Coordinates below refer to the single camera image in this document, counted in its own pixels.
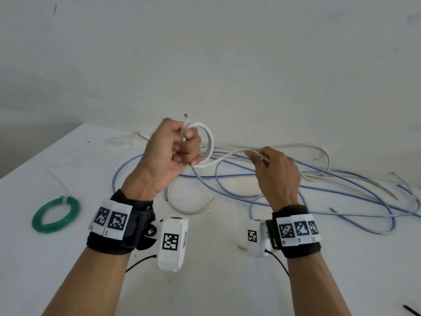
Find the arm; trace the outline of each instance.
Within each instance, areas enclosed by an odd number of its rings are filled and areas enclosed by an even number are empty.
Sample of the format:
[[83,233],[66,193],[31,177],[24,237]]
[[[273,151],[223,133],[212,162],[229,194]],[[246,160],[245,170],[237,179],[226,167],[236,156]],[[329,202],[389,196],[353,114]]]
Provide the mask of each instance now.
[[[265,147],[259,153],[269,159],[265,164],[257,153],[246,151],[256,167],[259,187],[274,212],[298,203],[300,173],[294,159]],[[292,300],[296,316],[349,316],[345,300],[321,253],[288,259]]]
[[[202,160],[197,129],[165,119],[149,140],[144,156],[121,190],[131,200],[151,201],[186,167]],[[117,308],[130,253],[109,255],[86,248],[56,292],[43,316],[112,316]]]

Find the green ring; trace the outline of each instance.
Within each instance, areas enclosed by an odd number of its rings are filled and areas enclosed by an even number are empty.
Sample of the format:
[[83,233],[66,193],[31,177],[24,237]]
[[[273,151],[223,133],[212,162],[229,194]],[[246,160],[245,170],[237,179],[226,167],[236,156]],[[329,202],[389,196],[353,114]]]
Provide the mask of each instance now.
[[80,204],[76,198],[69,196],[66,203],[70,205],[70,212],[57,222],[43,224],[43,217],[45,213],[51,208],[63,204],[63,197],[64,196],[60,196],[59,198],[48,202],[35,213],[32,218],[32,227],[34,230],[39,233],[54,233],[62,228],[65,228],[68,224],[75,220],[80,212]]

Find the person's right forearm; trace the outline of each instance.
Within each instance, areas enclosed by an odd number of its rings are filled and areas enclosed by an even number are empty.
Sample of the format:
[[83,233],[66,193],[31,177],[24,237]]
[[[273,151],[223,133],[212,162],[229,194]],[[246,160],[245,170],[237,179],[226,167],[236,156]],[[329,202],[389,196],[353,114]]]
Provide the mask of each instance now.
[[287,261],[296,316],[351,314],[320,253]]

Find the person's left hand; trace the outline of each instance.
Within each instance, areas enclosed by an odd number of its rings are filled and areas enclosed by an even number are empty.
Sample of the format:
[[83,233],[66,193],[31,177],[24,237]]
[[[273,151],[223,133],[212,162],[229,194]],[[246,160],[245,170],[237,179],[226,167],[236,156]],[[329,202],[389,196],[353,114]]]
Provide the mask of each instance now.
[[134,171],[121,187],[128,199],[151,201],[164,190],[185,168],[202,160],[197,128],[188,129],[187,141],[180,141],[183,122],[170,118],[162,121],[146,145],[145,153]]

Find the wrist strap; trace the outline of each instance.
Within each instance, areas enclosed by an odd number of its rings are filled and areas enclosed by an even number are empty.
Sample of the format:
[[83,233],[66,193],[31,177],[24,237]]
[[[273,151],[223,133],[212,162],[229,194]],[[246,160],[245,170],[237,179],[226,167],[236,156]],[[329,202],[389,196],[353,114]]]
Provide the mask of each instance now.
[[286,258],[311,255],[321,249],[321,237],[313,215],[303,205],[286,206],[272,213],[266,226],[272,248],[282,250]]
[[127,254],[135,248],[149,248],[156,241],[144,236],[150,223],[155,221],[152,205],[153,201],[129,200],[118,190],[110,200],[104,200],[96,212],[87,246],[112,255]]

